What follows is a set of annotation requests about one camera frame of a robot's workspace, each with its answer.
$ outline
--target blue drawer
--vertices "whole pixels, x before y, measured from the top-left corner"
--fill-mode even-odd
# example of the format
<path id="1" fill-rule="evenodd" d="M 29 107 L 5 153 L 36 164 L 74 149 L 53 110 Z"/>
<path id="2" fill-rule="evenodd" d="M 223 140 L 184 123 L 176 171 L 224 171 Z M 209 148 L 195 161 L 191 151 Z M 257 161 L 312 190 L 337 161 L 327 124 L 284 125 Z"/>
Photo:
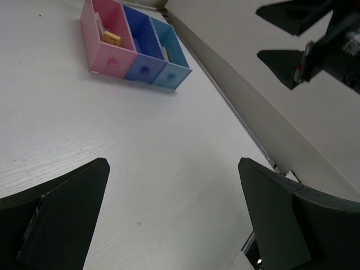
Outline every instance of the blue drawer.
<path id="1" fill-rule="evenodd" d="M 153 83 L 167 65 L 159 39 L 149 16 L 124 5 L 137 57 L 124 79 Z"/>
<path id="2" fill-rule="evenodd" d="M 176 89 L 191 73 L 181 50 L 174 28 L 162 21 L 151 18 L 162 47 L 165 47 L 169 62 L 154 81 L 154 85 Z"/>

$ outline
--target drawer organizer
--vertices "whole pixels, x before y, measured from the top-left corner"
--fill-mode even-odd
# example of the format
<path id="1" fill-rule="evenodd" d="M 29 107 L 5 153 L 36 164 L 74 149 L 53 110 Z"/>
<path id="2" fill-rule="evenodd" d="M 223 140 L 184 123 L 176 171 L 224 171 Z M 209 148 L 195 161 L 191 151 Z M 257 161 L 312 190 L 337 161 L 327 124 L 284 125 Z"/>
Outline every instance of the drawer organizer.
<path id="1" fill-rule="evenodd" d="M 97 14 L 120 46 L 101 41 Z M 192 71 L 171 25 L 114 0 L 85 0 L 81 26 L 91 72 L 176 89 Z"/>

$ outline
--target white wall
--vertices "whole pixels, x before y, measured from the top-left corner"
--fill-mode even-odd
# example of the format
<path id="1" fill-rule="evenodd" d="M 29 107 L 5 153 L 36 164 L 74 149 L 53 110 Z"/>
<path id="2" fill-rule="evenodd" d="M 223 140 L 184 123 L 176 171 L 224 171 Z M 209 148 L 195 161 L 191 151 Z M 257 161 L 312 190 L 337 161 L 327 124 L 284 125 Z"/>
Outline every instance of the white wall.
<path id="1" fill-rule="evenodd" d="M 256 57 L 259 50 L 267 48 L 303 50 L 309 40 L 316 41 L 324 34 L 330 17 L 295 38 L 255 15 L 257 7 L 269 2 L 274 1 L 169 0 L 166 8 L 225 59 L 360 191 L 360 95 L 326 73 L 289 91 Z M 292 154 L 297 155 L 296 147 Z"/>

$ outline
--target light blue drawer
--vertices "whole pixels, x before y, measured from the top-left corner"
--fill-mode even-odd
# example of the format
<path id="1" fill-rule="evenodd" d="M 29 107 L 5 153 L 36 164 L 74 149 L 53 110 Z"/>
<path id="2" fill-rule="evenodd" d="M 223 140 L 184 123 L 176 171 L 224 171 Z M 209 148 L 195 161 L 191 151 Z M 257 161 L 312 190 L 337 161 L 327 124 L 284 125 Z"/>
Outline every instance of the light blue drawer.
<path id="1" fill-rule="evenodd" d="M 174 28 L 162 21 L 151 18 L 155 32 L 162 47 L 165 47 L 169 62 L 155 79 L 154 85 L 176 89 L 191 73 L 191 69 L 182 52 Z"/>

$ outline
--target pink drawer knob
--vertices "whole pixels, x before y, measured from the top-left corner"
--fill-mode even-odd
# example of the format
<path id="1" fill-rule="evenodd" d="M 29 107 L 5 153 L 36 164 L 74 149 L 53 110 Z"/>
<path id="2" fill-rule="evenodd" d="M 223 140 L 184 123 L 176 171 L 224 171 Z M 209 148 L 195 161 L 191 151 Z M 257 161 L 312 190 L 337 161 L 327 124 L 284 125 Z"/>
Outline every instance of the pink drawer knob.
<path id="1" fill-rule="evenodd" d="M 116 69 L 118 67 L 118 62 L 115 60 L 115 59 L 110 59 L 108 62 L 107 62 L 107 65 L 109 68 L 111 69 Z"/>

